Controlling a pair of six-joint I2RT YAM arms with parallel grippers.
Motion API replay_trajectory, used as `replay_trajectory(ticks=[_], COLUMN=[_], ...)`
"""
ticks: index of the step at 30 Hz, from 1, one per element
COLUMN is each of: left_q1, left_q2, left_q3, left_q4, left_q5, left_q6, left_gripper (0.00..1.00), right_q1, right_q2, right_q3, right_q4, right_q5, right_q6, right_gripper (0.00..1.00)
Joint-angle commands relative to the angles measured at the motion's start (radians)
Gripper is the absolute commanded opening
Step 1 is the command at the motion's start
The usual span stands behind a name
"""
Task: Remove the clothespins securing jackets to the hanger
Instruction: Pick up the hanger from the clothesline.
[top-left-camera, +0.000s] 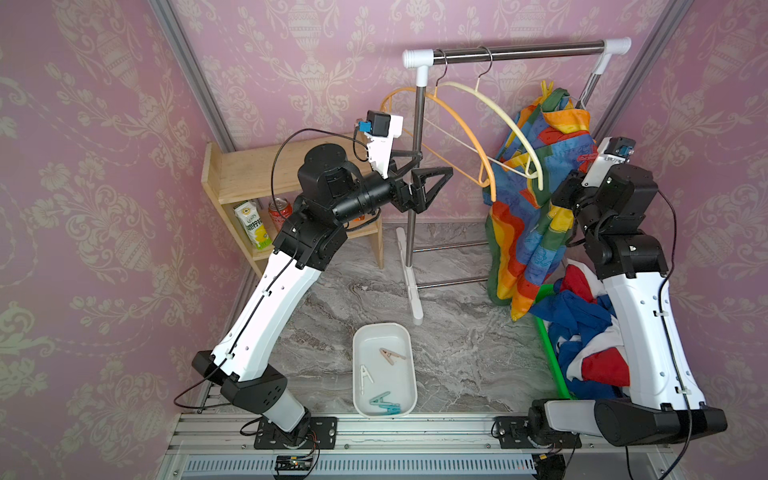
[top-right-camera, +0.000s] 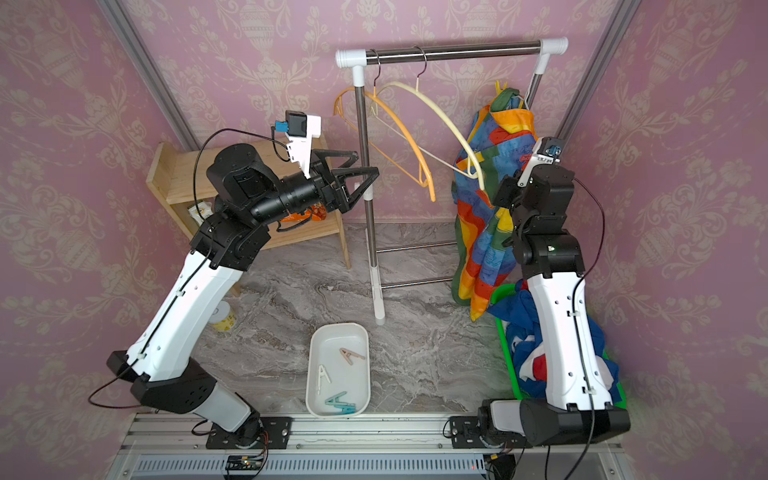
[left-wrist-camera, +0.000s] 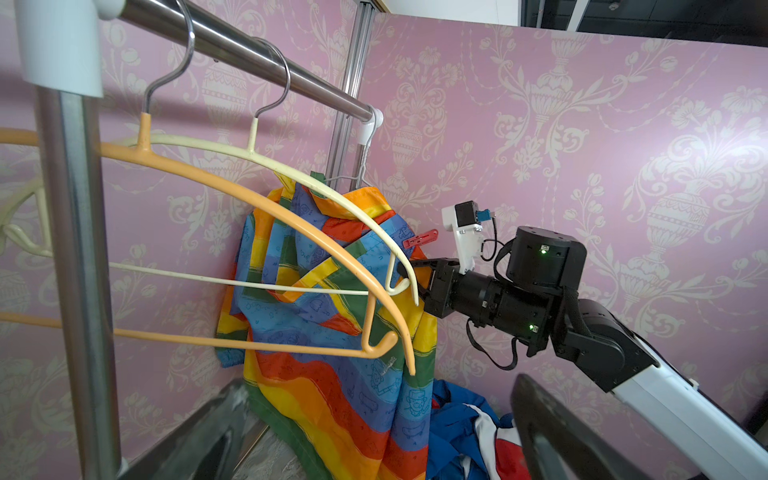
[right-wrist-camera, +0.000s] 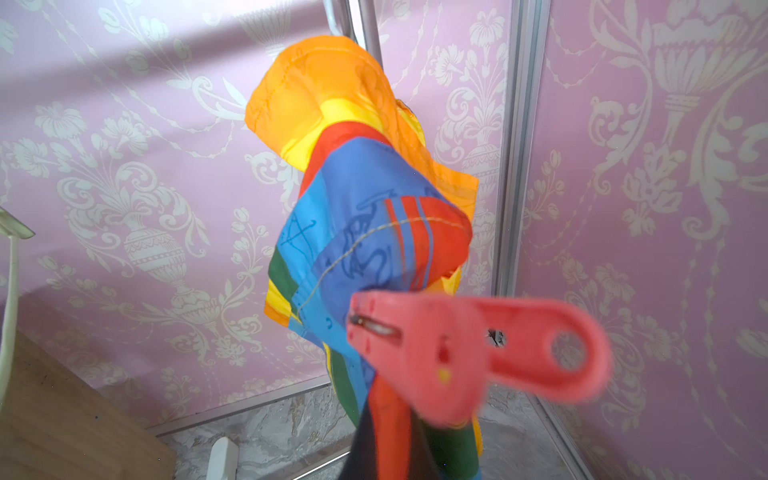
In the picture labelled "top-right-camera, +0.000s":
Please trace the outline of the wooden clothes hanger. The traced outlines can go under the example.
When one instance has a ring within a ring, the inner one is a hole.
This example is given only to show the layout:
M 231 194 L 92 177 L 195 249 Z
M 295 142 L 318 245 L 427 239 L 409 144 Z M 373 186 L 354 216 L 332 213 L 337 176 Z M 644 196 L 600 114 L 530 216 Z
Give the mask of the wooden clothes hanger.
M 424 158 L 424 150 L 418 145 L 415 138 L 399 116 L 380 98 L 380 89 L 376 85 L 373 86 L 372 91 L 367 91 L 365 89 L 365 69 L 368 66 L 367 51 L 364 49 L 338 50 L 335 53 L 335 62 L 339 68 L 351 70 L 353 86 L 343 90 L 337 95 L 333 104 L 333 115 L 342 119 L 359 135 L 359 139 L 363 141 L 361 150 L 365 151 L 364 157 L 366 159 L 369 158 L 367 148 L 373 147 L 375 152 L 381 154 L 392 165 L 396 165 L 407 178 L 425 189 L 428 192 L 429 199 L 432 202 L 435 202 L 436 192 L 434 180 L 432 172 Z M 348 92 L 353 92 L 355 95 L 360 93 L 362 95 L 362 99 L 355 98 L 355 104 L 360 108 L 360 111 L 356 113 L 357 124 L 354 124 L 346 117 L 343 98 Z M 382 110 L 389 119 L 389 121 L 383 121 L 383 125 L 396 132 L 409 145 L 415 155 L 418 165 L 416 175 L 409 173 L 390 156 L 386 155 L 379 146 L 370 142 L 367 130 L 368 106 L 371 107 L 370 112 L 376 119 L 379 118 L 379 110 Z

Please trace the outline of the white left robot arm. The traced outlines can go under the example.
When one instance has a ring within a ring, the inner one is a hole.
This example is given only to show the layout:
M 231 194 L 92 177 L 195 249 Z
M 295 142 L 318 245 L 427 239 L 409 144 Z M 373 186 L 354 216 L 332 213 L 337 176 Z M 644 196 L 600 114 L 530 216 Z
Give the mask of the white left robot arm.
M 308 173 L 280 178 L 255 146 L 222 149 L 206 176 L 215 208 L 190 243 L 183 269 L 145 332 L 107 365 L 142 407 L 193 413 L 248 447 L 263 435 L 259 413 L 192 359 L 214 310 L 271 238 L 271 225 L 320 204 L 345 213 L 379 176 L 354 151 L 313 150 Z

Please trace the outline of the white clothespin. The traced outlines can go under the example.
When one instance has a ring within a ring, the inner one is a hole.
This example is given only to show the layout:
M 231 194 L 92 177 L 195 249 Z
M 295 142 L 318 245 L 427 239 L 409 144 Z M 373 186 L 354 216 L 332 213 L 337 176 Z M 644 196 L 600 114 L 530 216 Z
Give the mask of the white clothespin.
M 317 368 L 317 394 L 320 395 L 324 385 L 331 385 L 332 379 L 323 364 L 320 364 Z

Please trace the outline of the blue clothespin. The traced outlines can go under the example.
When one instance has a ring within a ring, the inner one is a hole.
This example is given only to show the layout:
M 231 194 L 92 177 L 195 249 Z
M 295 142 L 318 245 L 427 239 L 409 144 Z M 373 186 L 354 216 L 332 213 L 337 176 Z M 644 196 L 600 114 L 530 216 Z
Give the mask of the blue clothespin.
M 335 403 L 332 407 L 337 410 L 338 415 L 352 415 L 357 412 L 357 408 L 354 404 Z

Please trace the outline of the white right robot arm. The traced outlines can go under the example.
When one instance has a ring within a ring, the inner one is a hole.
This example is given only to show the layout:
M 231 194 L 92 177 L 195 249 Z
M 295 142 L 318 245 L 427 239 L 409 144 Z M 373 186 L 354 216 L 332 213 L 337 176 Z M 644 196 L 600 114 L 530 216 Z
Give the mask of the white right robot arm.
M 587 270 L 578 240 L 564 228 L 574 174 L 528 166 L 505 178 L 495 202 L 510 210 L 508 245 L 522 268 L 541 325 L 547 367 L 543 399 L 486 400 L 478 411 L 490 444 L 589 445 L 629 431 L 629 412 L 613 403 L 602 377 L 585 306 Z

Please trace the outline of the rainbow striped jacket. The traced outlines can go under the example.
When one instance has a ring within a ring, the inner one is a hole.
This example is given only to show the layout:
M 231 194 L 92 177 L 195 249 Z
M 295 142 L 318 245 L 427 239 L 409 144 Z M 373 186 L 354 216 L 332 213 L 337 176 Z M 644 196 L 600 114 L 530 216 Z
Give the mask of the rainbow striped jacket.
M 523 101 L 519 90 L 508 87 L 474 117 L 467 141 L 480 161 L 486 190 L 459 174 L 452 184 L 459 261 L 451 293 L 468 308 L 471 321 L 483 316 L 517 265 L 512 249 L 503 245 L 514 229 L 511 214 L 492 200 L 504 177 L 523 168 L 537 141 L 534 115 Z

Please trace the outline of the teal green clothespin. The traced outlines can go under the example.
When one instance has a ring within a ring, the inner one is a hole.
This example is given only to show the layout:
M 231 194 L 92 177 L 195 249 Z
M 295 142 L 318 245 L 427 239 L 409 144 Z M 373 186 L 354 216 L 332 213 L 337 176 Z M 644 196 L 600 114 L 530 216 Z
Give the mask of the teal green clothespin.
M 347 395 L 347 391 L 339 392 L 330 396 L 325 400 L 325 404 L 338 409 L 348 409 L 353 407 L 353 404 L 347 402 L 344 397 Z

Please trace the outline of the pink clothespin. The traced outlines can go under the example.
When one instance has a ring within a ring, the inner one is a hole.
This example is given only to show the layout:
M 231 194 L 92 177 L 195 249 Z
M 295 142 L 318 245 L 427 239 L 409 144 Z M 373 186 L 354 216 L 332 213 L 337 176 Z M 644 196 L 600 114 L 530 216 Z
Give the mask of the pink clothespin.
M 366 360 L 365 356 L 363 356 L 363 355 L 361 355 L 361 354 L 359 354 L 357 352 L 354 352 L 352 350 L 349 350 L 347 348 L 340 348 L 339 349 L 339 353 L 341 354 L 341 356 L 344 359 L 344 361 L 348 365 L 350 365 L 350 366 L 354 365 L 356 361 L 365 361 Z

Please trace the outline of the cream white clothes hanger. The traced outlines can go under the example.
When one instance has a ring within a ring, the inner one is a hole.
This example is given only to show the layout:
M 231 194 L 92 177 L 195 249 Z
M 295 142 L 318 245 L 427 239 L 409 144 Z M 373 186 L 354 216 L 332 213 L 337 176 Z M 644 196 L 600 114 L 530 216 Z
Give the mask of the cream white clothes hanger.
M 379 123 L 381 123 L 390 131 L 394 132 L 397 136 L 405 140 L 406 143 L 411 147 L 411 150 L 414 153 L 417 160 L 417 165 L 418 165 L 417 174 L 413 175 L 407 172 L 400 164 L 398 164 L 392 158 L 384 154 L 379 147 L 375 146 L 374 149 L 377 152 L 381 153 L 391 164 L 397 166 L 403 173 L 406 174 L 406 176 L 410 180 L 414 181 L 420 187 L 425 188 L 428 191 L 430 195 L 430 199 L 432 201 L 436 200 L 434 179 L 433 179 L 430 167 L 428 166 L 427 161 L 425 159 L 425 156 L 433 160 L 436 160 L 439 164 L 448 167 L 449 169 L 453 170 L 455 173 L 458 173 L 460 176 L 463 176 L 470 180 L 476 180 L 478 183 L 479 189 L 481 191 L 485 191 L 486 190 L 485 175 L 482 172 L 480 161 L 477 159 L 477 156 L 475 155 L 472 148 L 470 147 L 469 142 L 460 133 L 458 127 L 444 112 L 444 110 L 440 106 L 438 106 L 432 99 L 430 99 L 428 96 L 426 96 L 423 92 L 420 91 L 419 78 L 425 71 L 426 69 L 423 69 L 423 71 L 417 75 L 417 80 L 413 87 L 399 81 L 392 81 L 385 84 L 382 87 L 382 90 L 399 89 L 399 90 L 408 92 L 414 98 L 418 99 L 425 106 L 427 106 L 438 117 L 438 119 L 441 120 L 442 123 L 450 130 L 450 132 L 459 142 L 464 154 L 466 155 L 466 165 L 464 167 L 456 166 L 455 164 L 449 163 L 448 161 L 443 160 L 439 156 L 421 147 L 413 138 L 413 136 L 411 135 L 410 131 L 407 129 L 403 121 L 380 99 L 378 95 L 379 89 L 376 86 L 373 87 L 373 93 L 369 96 L 369 100 L 371 101 L 370 112 Z

